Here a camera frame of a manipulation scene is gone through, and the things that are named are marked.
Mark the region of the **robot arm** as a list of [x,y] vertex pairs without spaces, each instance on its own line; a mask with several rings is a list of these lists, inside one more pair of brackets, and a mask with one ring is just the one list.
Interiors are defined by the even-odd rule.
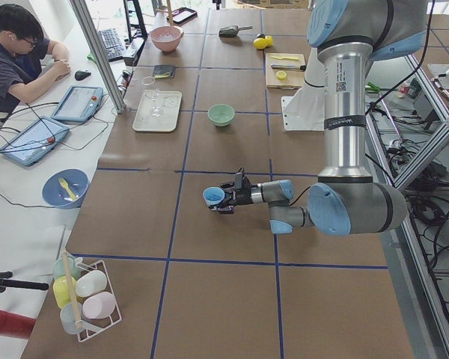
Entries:
[[266,203],[275,234],[313,226],[347,236],[400,226],[407,213],[403,194],[374,182],[364,165],[365,79],[373,62],[418,51],[426,39],[426,19],[425,1],[319,1],[307,38],[324,67],[326,165],[309,189],[307,205],[292,205],[288,179],[253,184],[239,172],[204,190],[207,207],[225,214],[239,205]]

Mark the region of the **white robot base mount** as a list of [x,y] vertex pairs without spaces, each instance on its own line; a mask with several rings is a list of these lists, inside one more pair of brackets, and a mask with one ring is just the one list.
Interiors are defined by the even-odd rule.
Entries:
[[312,48],[306,66],[303,86],[293,96],[281,98],[285,131],[324,130],[324,65]]

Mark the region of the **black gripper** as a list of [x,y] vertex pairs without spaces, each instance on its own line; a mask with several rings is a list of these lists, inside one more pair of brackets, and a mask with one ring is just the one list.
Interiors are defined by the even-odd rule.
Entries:
[[219,214],[234,214],[235,206],[253,204],[251,199],[252,184],[248,179],[222,182],[220,187],[225,192],[224,200],[218,206],[208,206],[209,210]]

